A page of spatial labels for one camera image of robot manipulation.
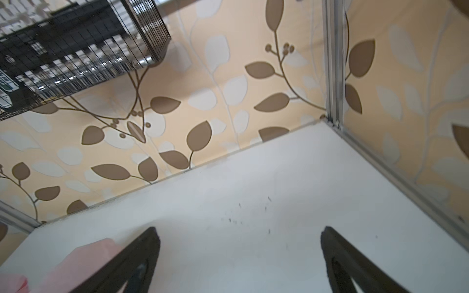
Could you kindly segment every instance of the metal basket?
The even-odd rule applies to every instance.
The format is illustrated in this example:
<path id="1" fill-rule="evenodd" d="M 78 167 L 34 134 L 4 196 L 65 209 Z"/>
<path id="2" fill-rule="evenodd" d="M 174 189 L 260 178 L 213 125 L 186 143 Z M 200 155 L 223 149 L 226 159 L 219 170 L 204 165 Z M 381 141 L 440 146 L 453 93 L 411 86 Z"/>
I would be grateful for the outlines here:
<path id="1" fill-rule="evenodd" d="M 26 27 L 17 10 L 2 24 L 0 120 L 159 63 L 171 40 L 154 0 L 74 3 Z"/>

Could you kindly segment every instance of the pink fabric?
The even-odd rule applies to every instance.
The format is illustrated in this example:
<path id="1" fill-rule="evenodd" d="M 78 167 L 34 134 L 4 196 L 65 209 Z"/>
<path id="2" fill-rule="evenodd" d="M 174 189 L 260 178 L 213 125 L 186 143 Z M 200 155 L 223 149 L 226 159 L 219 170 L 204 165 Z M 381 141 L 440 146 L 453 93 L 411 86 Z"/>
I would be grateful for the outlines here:
<path id="1" fill-rule="evenodd" d="M 0 292 L 28 293 L 28 280 L 23 275 L 0 274 Z"/>
<path id="2" fill-rule="evenodd" d="M 75 248 L 31 293 L 68 293 L 121 250 L 122 247 L 109 238 Z"/>

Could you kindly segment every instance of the wire basket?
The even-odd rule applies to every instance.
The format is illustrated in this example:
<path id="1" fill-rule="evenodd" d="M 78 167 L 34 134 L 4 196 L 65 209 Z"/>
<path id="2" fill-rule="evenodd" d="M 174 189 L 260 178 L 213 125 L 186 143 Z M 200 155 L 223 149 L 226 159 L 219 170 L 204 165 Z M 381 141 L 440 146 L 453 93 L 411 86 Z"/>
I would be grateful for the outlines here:
<path id="1" fill-rule="evenodd" d="M 29 18 L 3 5 L 3 19 L 5 10 L 16 18 L 0 23 L 0 120 L 160 63 L 171 40 L 154 0 L 78 2 Z"/>

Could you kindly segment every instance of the brown leaf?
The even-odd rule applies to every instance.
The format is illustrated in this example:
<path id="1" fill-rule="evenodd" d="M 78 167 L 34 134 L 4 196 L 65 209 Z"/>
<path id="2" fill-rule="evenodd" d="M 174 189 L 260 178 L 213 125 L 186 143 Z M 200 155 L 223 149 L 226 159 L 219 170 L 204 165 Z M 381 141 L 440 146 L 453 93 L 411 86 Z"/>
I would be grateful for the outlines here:
<path id="1" fill-rule="evenodd" d="M 168 114 L 181 104 L 180 101 L 168 97 L 154 97 L 150 101 L 150 107 L 158 114 Z"/>
<path id="2" fill-rule="evenodd" d="M 40 107 L 37 107 L 36 109 L 32 109 L 31 111 L 40 113 L 40 114 L 52 114 L 55 113 L 59 110 L 59 108 L 53 103 L 47 103 L 45 105 L 42 105 Z"/>
<path id="3" fill-rule="evenodd" d="M 146 143 L 146 138 L 144 131 L 135 123 L 131 121 L 127 121 L 127 129 L 129 130 L 130 134 L 135 137 L 141 143 Z"/>
<path id="4" fill-rule="evenodd" d="M 246 65 L 246 71 L 254 78 L 262 79 L 268 78 L 275 74 L 275 69 L 270 63 L 264 61 L 257 61 Z"/>
<path id="5" fill-rule="evenodd" d="M 158 178 L 158 167 L 151 157 L 138 164 L 138 172 L 147 181 L 155 181 Z"/>
<path id="6" fill-rule="evenodd" d="M 104 131 L 97 126 L 88 126 L 83 131 L 82 144 L 91 145 L 101 142 L 104 139 Z"/>
<path id="7" fill-rule="evenodd" d="M 99 176 L 110 180 L 126 180 L 130 177 L 130 173 L 124 167 L 116 164 L 102 164 L 91 169 Z"/>
<path id="8" fill-rule="evenodd" d="M 345 99 L 353 110 L 358 113 L 362 113 L 362 102 L 360 101 L 360 96 L 356 92 L 356 89 L 351 84 L 345 84 Z"/>
<path id="9" fill-rule="evenodd" d="M 452 126 L 454 139 L 458 143 L 459 148 L 469 159 L 469 128 L 454 124 Z"/>
<path id="10" fill-rule="evenodd" d="M 18 180 L 25 180 L 26 178 L 29 177 L 29 175 L 31 175 L 30 169 L 23 162 L 18 163 L 15 166 L 13 166 L 13 168 L 11 169 L 11 173 Z"/>
<path id="11" fill-rule="evenodd" d="M 206 147 L 212 138 L 212 128 L 207 121 L 204 121 L 189 131 L 186 142 L 191 151 L 198 151 Z"/>
<path id="12" fill-rule="evenodd" d="M 70 205 L 68 205 L 67 215 L 76 213 L 76 212 L 81 211 L 81 210 L 85 210 L 87 208 L 88 207 L 86 206 L 86 204 L 84 202 L 82 202 L 81 200 L 74 201 Z"/>
<path id="13" fill-rule="evenodd" d="M 266 128 L 260 129 L 259 135 L 262 138 L 262 142 L 265 143 L 266 141 L 269 141 L 281 135 L 287 134 L 288 132 L 290 132 L 290 130 L 286 128 L 273 126 L 273 127 L 266 127 Z"/>
<path id="14" fill-rule="evenodd" d="M 272 31 L 276 31 L 282 20 L 283 0 L 267 0 L 265 5 L 265 21 Z"/>
<path id="15" fill-rule="evenodd" d="M 348 66 L 356 77 L 364 76 L 370 70 L 375 58 L 375 40 L 366 40 L 356 44 L 348 56 Z"/>
<path id="16" fill-rule="evenodd" d="M 469 1 L 468 0 L 450 0 L 456 8 L 459 9 L 466 17 L 469 17 Z"/>
<path id="17" fill-rule="evenodd" d="M 176 150 L 165 151 L 159 153 L 159 155 L 165 162 L 174 168 L 184 170 L 189 167 L 189 160 L 187 160 L 186 156 Z"/>
<path id="18" fill-rule="evenodd" d="M 56 198 L 60 193 L 60 186 L 52 186 L 38 189 L 34 192 L 37 199 L 41 201 L 51 201 Z"/>
<path id="19" fill-rule="evenodd" d="M 0 241 L 2 241 L 3 238 L 5 238 L 7 233 L 8 233 L 8 226 L 4 223 L 0 223 Z"/>
<path id="20" fill-rule="evenodd" d="M 285 108 L 289 101 L 290 98 L 286 94 L 278 92 L 254 106 L 254 109 L 261 112 L 275 112 Z"/>

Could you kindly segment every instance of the black wire mesh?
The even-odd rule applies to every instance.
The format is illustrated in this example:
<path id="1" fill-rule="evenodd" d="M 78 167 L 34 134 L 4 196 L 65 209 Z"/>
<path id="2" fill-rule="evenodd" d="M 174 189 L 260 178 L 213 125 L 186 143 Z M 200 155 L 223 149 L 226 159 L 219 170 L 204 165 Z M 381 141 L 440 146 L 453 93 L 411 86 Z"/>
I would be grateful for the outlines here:
<path id="1" fill-rule="evenodd" d="M 5 9 L 16 13 L 0 6 L 4 20 Z M 0 120 L 161 62 L 171 39 L 154 0 L 94 0 L 43 16 L 2 27 Z"/>

